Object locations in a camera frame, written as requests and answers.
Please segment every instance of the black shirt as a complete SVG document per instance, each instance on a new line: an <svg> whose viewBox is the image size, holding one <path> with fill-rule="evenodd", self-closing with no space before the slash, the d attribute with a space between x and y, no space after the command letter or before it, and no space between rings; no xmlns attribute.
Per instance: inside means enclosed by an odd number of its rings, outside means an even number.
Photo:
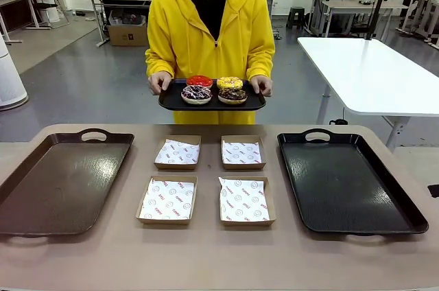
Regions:
<svg viewBox="0 0 439 291"><path fill-rule="evenodd" d="M191 0L197 9L201 21L206 25L215 40L221 30L222 15L226 0Z"/></svg>

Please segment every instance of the brown tray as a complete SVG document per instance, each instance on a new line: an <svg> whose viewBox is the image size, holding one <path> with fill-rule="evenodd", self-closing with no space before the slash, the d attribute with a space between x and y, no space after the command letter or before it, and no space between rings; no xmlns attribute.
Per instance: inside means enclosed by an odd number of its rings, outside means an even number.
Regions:
<svg viewBox="0 0 439 291"><path fill-rule="evenodd" d="M105 140L83 140L98 132ZM0 234L75 235L89 230L134 135L90 128L49 135L0 186Z"/></svg>

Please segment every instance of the cardboard box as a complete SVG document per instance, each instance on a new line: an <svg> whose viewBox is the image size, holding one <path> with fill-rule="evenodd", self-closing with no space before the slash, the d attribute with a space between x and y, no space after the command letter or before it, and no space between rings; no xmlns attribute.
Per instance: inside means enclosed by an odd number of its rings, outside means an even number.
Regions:
<svg viewBox="0 0 439 291"><path fill-rule="evenodd" d="M268 178L264 176L223 176L222 178L227 180L263 181L263 193L267 203L268 215L270 217L268 221L245 222L223 220L222 210L219 209L219 218L224 226L271 226L273 222L276 221L276 211L274 210L274 201Z"/></svg>
<svg viewBox="0 0 439 291"><path fill-rule="evenodd" d="M113 46L148 46L146 23L142 25L111 25L108 27Z"/></svg>
<svg viewBox="0 0 439 291"><path fill-rule="evenodd" d="M156 163L156 157L158 153L160 153L162 147L165 145L166 140L174 140L177 142L189 143L194 146L198 146L200 149L200 153L198 154L197 163L194 164L165 164L165 163ZM201 154L201 136L199 135L168 135L160 142L160 145L156 151L154 156L154 164L160 170L194 170L197 167L198 161L200 160Z"/></svg>
<svg viewBox="0 0 439 291"><path fill-rule="evenodd" d="M261 154L261 162L255 164L232 164L224 162L223 141L238 143L258 143ZM221 158L224 169L226 170L262 170L267 160L263 149L262 139L258 135L224 135L221 137Z"/></svg>
<svg viewBox="0 0 439 291"><path fill-rule="evenodd" d="M151 180L155 181L173 181L173 182L181 182L181 183L193 183L193 196L191 203L191 213L189 215L189 219L184 220L157 220L157 219L146 219L141 218L140 213L142 210L143 200L146 196L146 191L148 190L148 186L151 183ZM197 177L196 176L151 176L149 181L146 184L145 190L143 191L143 195L141 197L139 207L137 208L136 218L142 221L144 224L189 224L192 219L193 207L195 204L195 196L197 194Z"/></svg>

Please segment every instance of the yellow glazed donut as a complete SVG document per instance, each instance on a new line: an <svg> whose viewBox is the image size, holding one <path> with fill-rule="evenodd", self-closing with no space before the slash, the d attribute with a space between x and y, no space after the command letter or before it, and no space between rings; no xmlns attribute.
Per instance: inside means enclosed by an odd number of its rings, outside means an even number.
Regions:
<svg viewBox="0 0 439 291"><path fill-rule="evenodd" d="M238 77L221 77L217 80L217 86L222 89L242 89L243 83Z"/></svg>

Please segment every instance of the chair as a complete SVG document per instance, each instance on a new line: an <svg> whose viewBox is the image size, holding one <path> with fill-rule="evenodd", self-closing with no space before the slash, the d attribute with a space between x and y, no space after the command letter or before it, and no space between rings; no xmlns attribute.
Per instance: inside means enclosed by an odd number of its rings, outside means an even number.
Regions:
<svg viewBox="0 0 439 291"><path fill-rule="evenodd" d="M35 3L35 4L34 4L34 8L36 8L37 10L40 10L40 11L44 11L44 12L46 13L46 15L47 15L47 24L48 24L48 26L49 26L50 28L59 28L59 27L62 27L63 25L69 25L70 22L69 22L69 20L68 20L68 18L67 18L67 16L66 16L66 14L64 13L64 11L62 11L61 8L60 8L60 11L61 11L62 15L64 15L64 18L66 19L67 22L66 22L66 23L63 23L62 25L57 25L57 26L53 26L53 25L50 23L50 20L49 20L49 13L48 13L47 9L48 9L48 8L57 8L58 6L61 5L59 0L55 0L55 1L58 2L58 4L44 3L43 1L41 1L40 3Z"/></svg>

